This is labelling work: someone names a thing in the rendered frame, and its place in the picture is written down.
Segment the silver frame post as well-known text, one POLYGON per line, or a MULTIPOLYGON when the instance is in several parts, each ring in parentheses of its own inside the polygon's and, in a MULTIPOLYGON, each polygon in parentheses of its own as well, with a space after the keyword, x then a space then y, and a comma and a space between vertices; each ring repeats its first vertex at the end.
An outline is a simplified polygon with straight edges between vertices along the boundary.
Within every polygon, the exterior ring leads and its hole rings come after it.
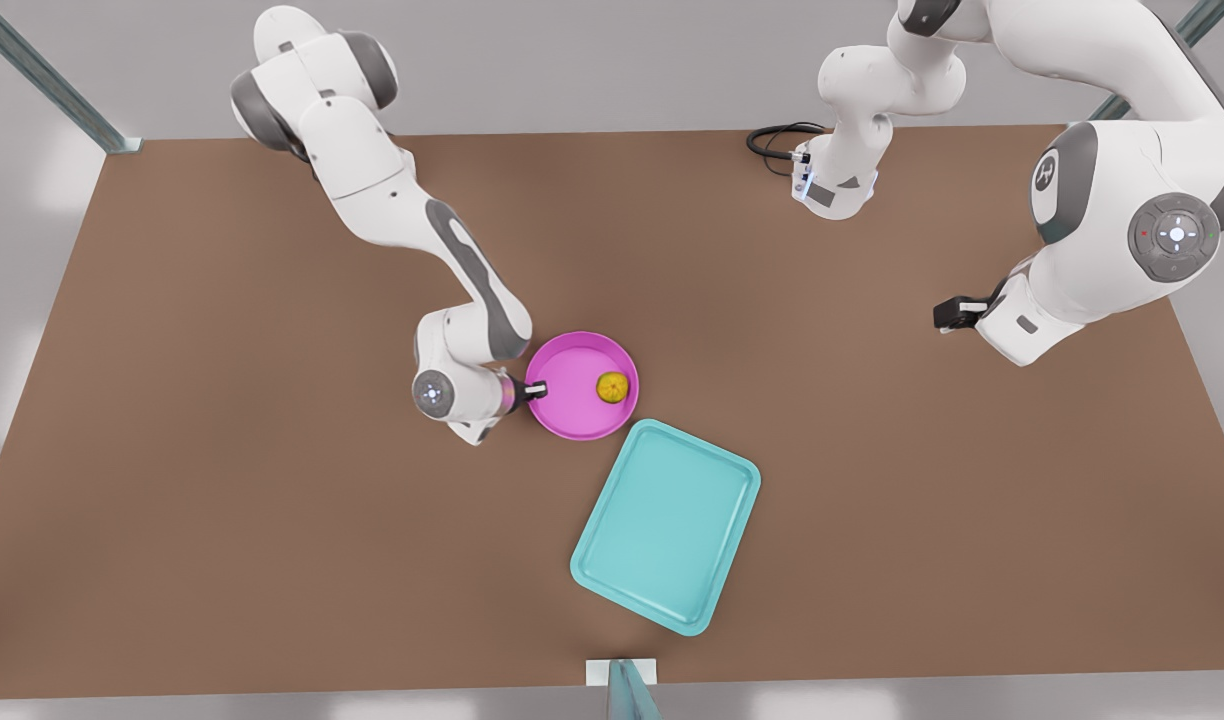
POLYGON ((663 720, 650 693, 657 684, 656 659, 586 660, 585 683, 607 689, 606 720, 663 720))
POLYGON ((31 45, 0 13, 0 55, 40 91, 65 118, 72 120, 108 156, 132 154, 142 147, 141 138, 119 132, 104 115, 62 77, 59 70, 31 45))
POLYGON ((1089 83, 1151 122, 1224 119, 1224 92, 1189 47, 1138 0, 1089 4, 1089 83))

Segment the pink round plate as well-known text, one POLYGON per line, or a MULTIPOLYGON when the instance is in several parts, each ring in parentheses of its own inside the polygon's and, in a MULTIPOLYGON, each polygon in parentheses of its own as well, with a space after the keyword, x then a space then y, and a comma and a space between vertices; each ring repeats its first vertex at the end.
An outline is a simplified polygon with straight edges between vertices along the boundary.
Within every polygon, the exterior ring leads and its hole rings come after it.
POLYGON ((639 393, 639 373, 621 343, 592 332, 568 332, 543 342, 531 356, 525 382, 543 383, 547 393, 529 402, 532 416, 565 440, 610 436, 630 419, 639 393), (625 375, 625 398, 610 404, 597 393, 603 373, 625 375))

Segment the teal rectangular tray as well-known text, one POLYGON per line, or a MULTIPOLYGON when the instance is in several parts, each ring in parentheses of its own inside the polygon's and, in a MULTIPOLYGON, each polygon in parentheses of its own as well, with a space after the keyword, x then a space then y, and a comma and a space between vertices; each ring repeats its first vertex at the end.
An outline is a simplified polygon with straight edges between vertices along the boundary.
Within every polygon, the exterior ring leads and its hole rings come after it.
POLYGON ((570 560, 577 584, 677 634, 711 624, 760 491, 752 460, 643 419, 570 560))

